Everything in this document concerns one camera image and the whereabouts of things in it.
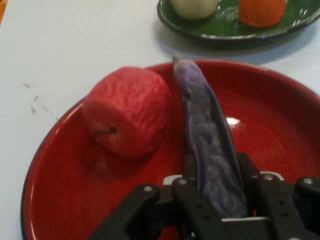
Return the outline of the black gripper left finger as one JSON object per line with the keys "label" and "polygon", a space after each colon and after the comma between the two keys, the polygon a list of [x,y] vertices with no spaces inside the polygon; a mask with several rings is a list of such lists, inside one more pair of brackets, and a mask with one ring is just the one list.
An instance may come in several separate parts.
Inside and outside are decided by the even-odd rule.
{"label": "black gripper left finger", "polygon": [[184,157],[184,172],[169,185],[138,184],[91,233],[90,240],[156,240],[176,226],[182,240],[230,240],[230,232],[196,188],[196,161]]}

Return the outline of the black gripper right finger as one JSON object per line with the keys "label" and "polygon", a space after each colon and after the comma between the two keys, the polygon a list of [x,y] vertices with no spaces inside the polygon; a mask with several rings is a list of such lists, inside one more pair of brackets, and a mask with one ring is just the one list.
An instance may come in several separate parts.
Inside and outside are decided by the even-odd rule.
{"label": "black gripper right finger", "polygon": [[249,156],[237,154],[249,217],[237,220],[237,240],[318,240],[320,238],[320,179],[286,182],[276,172],[260,172]]}

